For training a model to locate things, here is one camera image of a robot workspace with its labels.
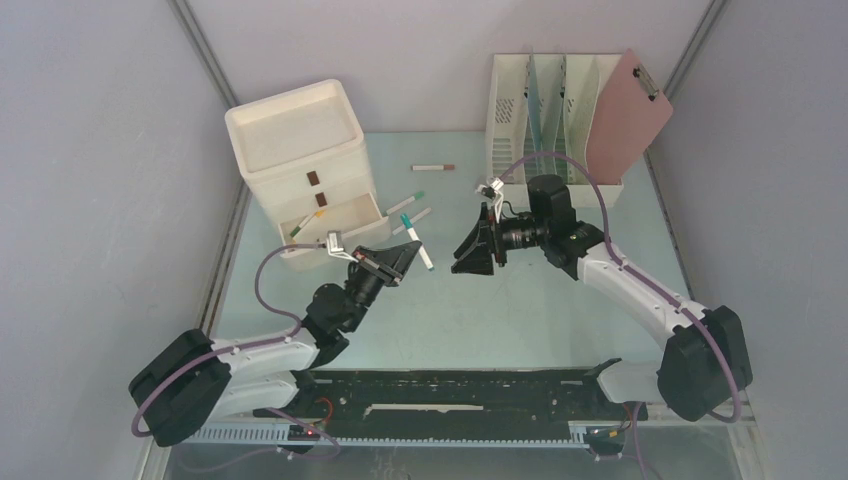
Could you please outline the white marker green cap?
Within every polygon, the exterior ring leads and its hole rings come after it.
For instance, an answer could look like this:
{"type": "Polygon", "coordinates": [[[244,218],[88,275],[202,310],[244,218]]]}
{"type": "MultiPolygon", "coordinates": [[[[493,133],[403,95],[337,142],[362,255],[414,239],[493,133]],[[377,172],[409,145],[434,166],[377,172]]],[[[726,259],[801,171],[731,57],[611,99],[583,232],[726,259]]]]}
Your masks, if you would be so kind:
{"type": "Polygon", "coordinates": [[[415,201],[417,201],[417,200],[422,199],[424,196],[425,196],[425,192],[424,192],[424,191],[418,191],[418,192],[416,192],[414,195],[412,195],[412,196],[410,196],[410,197],[405,198],[404,200],[400,201],[400,202],[399,202],[399,203],[397,203],[396,205],[393,205],[393,206],[391,206],[391,207],[389,207],[389,208],[385,209],[385,210],[383,211],[383,215],[384,215],[384,216],[390,216],[390,215],[392,215],[392,214],[394,214],[394,213],[396,213],[396,212],[398,212],[398,211],[402,210],[402,209],[403,209],[403,208],[405,208],[406,206],[408,206],[408,205],[412,204],[413,202],[415,202],[415,201]]]}

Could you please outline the white marker yellow cap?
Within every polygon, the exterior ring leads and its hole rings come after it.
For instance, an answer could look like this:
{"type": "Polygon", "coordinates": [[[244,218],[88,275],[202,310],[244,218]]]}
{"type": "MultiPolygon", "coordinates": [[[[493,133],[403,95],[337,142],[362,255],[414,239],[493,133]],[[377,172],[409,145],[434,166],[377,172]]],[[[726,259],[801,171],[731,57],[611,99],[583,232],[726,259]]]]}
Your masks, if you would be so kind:
{"type": "Polygon", "coordinates": [[[310,222],[312,222],[312,221],[313,221],[313,220],[315,220],[315,219],[320,218],[321,216],[323,216],[323,214],[324,214],[325,212],[326,212],[326,210],[318,210],[318,211],[314,212],[314,215],[315,215],[315,216],[314,216],[314,218],[313,218],[310,222]]]}

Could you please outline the white marker brown cap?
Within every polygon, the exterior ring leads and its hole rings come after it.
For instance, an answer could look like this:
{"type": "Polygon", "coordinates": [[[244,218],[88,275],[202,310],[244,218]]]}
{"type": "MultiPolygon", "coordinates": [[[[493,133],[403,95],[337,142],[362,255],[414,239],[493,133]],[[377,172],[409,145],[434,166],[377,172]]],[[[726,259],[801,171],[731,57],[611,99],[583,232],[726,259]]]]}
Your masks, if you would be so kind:
{"type": "Polygon", "coordinates": [[[419,165],[411,165],[411,171],[453,171],[456,169],[456,166],[453,164],[419,164],[419,165]]]}

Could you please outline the white marker dark-green cap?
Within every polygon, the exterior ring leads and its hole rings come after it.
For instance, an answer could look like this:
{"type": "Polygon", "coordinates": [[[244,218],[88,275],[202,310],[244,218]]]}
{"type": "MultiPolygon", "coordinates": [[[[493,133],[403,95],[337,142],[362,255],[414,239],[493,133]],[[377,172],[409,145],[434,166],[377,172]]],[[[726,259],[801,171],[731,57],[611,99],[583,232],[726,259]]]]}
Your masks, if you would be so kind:
{"type": "Polygon", "coordinates": [[[290,236],[292,237],[292,239],[294,239],[294,238],[295,238],[295,236],[296,236],[296,235],[297,235],[297,234],[298,234],[298,233],[299,233],[299,232],[300,232],[300,231],[301,231],[301,230],[302,230],[302,229],[303,229],[306,225],[308,225],[308,223],[309,223],[309,222],[310,222],[310,221],[314,218],[314,216],[315,216],[315,215],[314,215],[314,213],[313,213],[313,214],[310,214],[310,215],[308,215],[308,216],[306,216],[303,220],[301,220],[301,221],[297,224],[297,226],[296,226],[296,227],[294,227],[294,228],[291,230],[291,232],[290,232],[290,236]]]}

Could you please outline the green clipboard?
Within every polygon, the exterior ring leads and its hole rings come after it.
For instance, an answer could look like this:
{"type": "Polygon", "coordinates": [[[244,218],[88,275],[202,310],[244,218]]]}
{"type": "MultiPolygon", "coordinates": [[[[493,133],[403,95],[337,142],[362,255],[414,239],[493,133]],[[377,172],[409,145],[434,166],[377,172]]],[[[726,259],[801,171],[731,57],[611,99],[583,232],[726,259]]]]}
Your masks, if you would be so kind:
{"type": "Polygon", "coordinates": [[[600,68],[596,55],[567,55],[565,68],[566,98],[563,133],[566,154],[584,170],[587,145],[592,128],[597,98],[600,93],[600,68]]]}

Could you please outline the cream three-drawer cabinet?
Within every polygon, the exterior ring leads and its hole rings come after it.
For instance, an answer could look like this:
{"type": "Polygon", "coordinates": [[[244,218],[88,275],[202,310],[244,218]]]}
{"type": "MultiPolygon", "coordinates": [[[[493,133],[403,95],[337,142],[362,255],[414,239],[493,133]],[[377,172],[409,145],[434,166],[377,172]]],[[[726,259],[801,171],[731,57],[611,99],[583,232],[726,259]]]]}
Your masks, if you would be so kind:
{"type": "Polygon", "coordinates": [[[327,232],[342,232],[347,249],[391,237],[377,203],[366,140],[336,79],[229,109],[225,124],[240,174],[287,251],[286,265],[305,271],[330,261],[314,249],[327,232]],[[294,239],[306,216],[326,212],[294,239]]]}

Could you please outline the blue clipboard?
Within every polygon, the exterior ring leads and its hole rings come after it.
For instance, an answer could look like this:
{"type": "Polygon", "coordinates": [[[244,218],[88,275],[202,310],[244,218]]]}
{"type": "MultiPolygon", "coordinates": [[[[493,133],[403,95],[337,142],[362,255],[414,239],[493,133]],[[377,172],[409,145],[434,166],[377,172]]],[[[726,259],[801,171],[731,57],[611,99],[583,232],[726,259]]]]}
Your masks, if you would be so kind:
{"type": "MultiPolygon", "coordinates": [[[[527,121],[532,141],[532,153],[539,153],[543,151],[544,139],[541,118],[542,102],[538,85],[538,75],[534,52],[531,52],[529,54],[525,95],[528,109],[527,121]]],[[[544,158],[541,156],[537,156],[531,160],[528,160],[524,164],[524,170],[525,178],[527,180],[530,180],[540,174],[544,174],[546,172],[544,158]]]]}

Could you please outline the pink clipboard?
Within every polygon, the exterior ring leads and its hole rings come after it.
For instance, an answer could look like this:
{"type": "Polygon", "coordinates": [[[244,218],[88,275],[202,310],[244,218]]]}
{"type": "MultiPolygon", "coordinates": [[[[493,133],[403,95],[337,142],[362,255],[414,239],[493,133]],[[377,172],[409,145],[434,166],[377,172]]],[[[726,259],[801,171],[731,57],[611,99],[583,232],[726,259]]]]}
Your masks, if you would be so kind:
{"type": "Polygon", "coordinates": [[[641,59],[626,50],[595,105],[586,147],[588,171],[595,182],[618,184],[672,114],[670,101],[641,59]]]}

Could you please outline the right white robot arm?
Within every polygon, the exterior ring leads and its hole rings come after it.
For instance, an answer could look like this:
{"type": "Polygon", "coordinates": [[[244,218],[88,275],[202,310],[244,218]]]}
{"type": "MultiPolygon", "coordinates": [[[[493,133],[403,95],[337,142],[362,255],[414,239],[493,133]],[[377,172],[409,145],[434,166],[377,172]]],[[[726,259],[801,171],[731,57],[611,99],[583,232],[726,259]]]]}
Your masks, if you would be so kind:
{"type": "Polygon", "coordinates": [[[680,418],[705,416],[733,423],[741,393],[752,382],[739,316],[687,300],[630,262],[604,227],[577,217],[564,180],[541,175],[527,185],[529,209],[502,213],[504,183],[493,178],[476,189],[484,200],[468,236],[454,252],[454,274],[491,275],[509,252],[540,248],[570,278],[596,289],[628,313],[662,350],[658,365],[612,360],[581,392],[585,411],[606,418],[621,404],[663,401],[680,418]]]}

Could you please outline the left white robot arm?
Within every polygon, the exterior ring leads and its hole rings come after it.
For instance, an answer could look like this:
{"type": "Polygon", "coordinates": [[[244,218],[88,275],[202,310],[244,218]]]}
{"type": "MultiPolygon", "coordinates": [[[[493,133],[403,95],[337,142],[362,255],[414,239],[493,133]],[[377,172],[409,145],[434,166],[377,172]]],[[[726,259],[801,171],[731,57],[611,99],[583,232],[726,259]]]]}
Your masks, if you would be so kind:
{"type": "Polygon", "coordinates": [[[347,348],[346,334],[360,326],[384,288],[400,284],[422,243],[347,253],[330,234],[320,246],[346,261],[345,282],[320,286],[303,318],[264,302],[266,310],[294,322],[279,333],[242,340],[213,339],[200,329],[178,335],[128,385],[137,406],[134,436],[169,447],[223,417],[266,408],[297,417],[312,411],[310,370],[347,348]]]}

